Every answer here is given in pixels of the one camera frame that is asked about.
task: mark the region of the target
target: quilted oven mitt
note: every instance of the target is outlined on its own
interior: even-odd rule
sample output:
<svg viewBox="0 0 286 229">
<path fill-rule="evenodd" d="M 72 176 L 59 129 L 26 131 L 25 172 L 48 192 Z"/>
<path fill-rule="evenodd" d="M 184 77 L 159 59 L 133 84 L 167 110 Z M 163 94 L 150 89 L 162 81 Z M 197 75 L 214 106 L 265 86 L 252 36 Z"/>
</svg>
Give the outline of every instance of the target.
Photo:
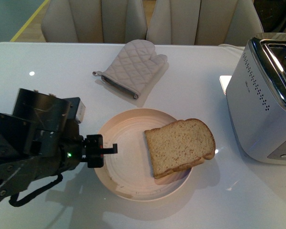
<svg viewBox="0 0 286 229">
<path fill-rule="evenodd" d="M 110 85 L 137 99 L 152 77 L 167 62 L 167 56 L 155 52 L 153 43 L 131 41 L 122 48 L 106 71 L 93 72 Z"/>
</svg>

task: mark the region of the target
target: white plate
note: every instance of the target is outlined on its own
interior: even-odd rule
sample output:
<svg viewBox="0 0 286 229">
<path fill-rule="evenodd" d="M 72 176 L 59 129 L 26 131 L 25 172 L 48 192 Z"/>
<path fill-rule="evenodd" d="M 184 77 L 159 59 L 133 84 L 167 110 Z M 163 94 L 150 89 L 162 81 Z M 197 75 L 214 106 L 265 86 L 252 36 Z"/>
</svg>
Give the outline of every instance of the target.
<svg viewBox="0 0 286 229">
<path fill-rule="evenodd" d="M 153 109 L 125 111 L 110 119 L 99 130 L 104 147 L 118 144 L 118 153 L 105 155 L 102 168 L 95 172 L 114 194 L 135 201 L 164 198 L 178 190 L 188 179 L 191 169 L 154 179 L 144 130 L 176 121 L 172 116 Z"/>
</svg>

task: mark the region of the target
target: glossy table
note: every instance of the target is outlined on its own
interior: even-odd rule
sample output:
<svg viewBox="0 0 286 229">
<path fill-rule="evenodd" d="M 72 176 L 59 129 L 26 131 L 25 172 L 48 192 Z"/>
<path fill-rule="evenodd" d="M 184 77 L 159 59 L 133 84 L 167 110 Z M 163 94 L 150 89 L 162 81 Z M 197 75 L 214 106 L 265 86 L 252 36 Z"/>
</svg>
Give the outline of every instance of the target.
<svg viewBox="0 0 286 229">
<path fill-rule="evenodd" d="M 104 71 L 122 47 L 0 43 L 0 112 L 11 114 L 18 89 L 25 88 L 80 97 L 86 105 L 82 135 L 95 134 L 116 114 L 139 107 L 176 119 L 199 118 L 214 134 L 214 159 L 194 167 L 177 192 L 153 202 L 115 196 L 93 169 L 80 164 L 23 207 L 10 206 L 9 198 L 0 202 L 0 229 L 286 228 L 286 166 L 257 162 L 238 149 L 219 81 L 221 75 L 232 75 L 242 50 L 158 45 L 157 53 L 167 55 L 168 64 L 133 100 L 92 75 Z M 52 180 L 33 182 L 24 194 Z"/>
</svg>

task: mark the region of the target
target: wooden floor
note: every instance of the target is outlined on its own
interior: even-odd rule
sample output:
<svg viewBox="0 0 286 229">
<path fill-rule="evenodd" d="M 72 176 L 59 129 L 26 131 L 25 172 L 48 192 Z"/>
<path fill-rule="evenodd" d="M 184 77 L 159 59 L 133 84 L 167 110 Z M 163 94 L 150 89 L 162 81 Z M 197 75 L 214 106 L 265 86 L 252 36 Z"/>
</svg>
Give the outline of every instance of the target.
<svg viewBox="0 0 286 229">
<path fill-rule="evenodd" d="M 21 33 L 16 34 L 14 39 L 15 42 L 45 42 L 45 39 L 41 32 L 41 21 L 49 6 L 48 1 L 42 8 L 38 9 L 36 16 L 32 17 L 30 23 L 24 25 L 20 30 Z M 155 0 L 143 0 L 143 6 L 146 16 L 147 25 L 149 26 L 150 19 L 153 14 Z"/>
</svg>

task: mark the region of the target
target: silver toaster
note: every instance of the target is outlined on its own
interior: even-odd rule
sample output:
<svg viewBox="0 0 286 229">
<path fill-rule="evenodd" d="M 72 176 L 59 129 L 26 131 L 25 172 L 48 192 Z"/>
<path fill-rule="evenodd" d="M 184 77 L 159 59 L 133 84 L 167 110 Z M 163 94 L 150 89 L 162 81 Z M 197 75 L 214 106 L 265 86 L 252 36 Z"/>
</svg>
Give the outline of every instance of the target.
<svg viewBox="0 0 286 229">
<path fill-rule="evenodd" d="M 241 148 L 258 161 L 286 165 L 286 33 L 248 41 L 226 97 Z"/>
</svg>

